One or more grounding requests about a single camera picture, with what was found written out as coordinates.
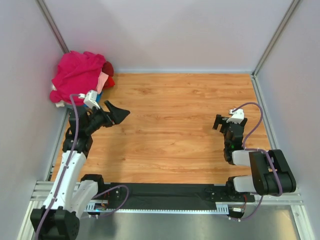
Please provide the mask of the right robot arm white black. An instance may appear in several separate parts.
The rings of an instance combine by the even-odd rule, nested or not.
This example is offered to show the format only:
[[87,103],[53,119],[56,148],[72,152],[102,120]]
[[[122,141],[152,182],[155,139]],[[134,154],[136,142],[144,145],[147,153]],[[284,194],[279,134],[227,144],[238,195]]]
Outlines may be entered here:
[[226,198],[236,202],[244,193],[277,196],[295,192],[297,183],[282,150],[246,150],[242,146],[247,120],[243,118],[236,123],[217,114],[212,127],[217,130],[221,126],[219,131],[224,138],[224,160],[230,165],[250,167],[251,170],[250,175],[228,178],[230,186],[225,189]]

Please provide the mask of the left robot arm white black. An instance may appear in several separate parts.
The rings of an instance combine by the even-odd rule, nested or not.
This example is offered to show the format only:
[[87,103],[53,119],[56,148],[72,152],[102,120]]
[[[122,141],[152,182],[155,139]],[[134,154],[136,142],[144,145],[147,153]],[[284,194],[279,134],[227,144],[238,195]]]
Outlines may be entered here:
[[107,110],[94,104],[91,110],[73,107],[62,145],[61,164],[52,188],[40,208],[32,210],[30,221],[37,240],[75,240],[81,216],[90,200],[99,201],[108,192],[99,174],[87,174],[76,186],[79,173],[93,144],[92,135],[101,127],[122,123],[130,114],[110,101]]

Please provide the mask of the magenta t shirt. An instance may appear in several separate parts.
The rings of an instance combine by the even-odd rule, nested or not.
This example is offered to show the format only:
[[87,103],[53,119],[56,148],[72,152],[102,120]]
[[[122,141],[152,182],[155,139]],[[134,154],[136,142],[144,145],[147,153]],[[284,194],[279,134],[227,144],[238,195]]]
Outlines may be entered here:
[[98,77],[105,62],[106,59],[101,54],[70,51],[58,63],[52,84],[61,93],[63,100],[70,104],[70,95],[96,91]]

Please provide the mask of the cream white t shirt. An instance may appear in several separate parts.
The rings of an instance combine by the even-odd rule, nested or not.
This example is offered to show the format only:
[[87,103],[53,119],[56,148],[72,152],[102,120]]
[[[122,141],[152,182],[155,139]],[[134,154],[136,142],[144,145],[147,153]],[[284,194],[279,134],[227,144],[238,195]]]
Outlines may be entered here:
[[64,101],[62,93],[57,90],[54,84],[52,84],[51,92],[49,94],[49,99],[51,100],[52,103],[55,104],[57,108],[64,107],[66,105],[66,102]]

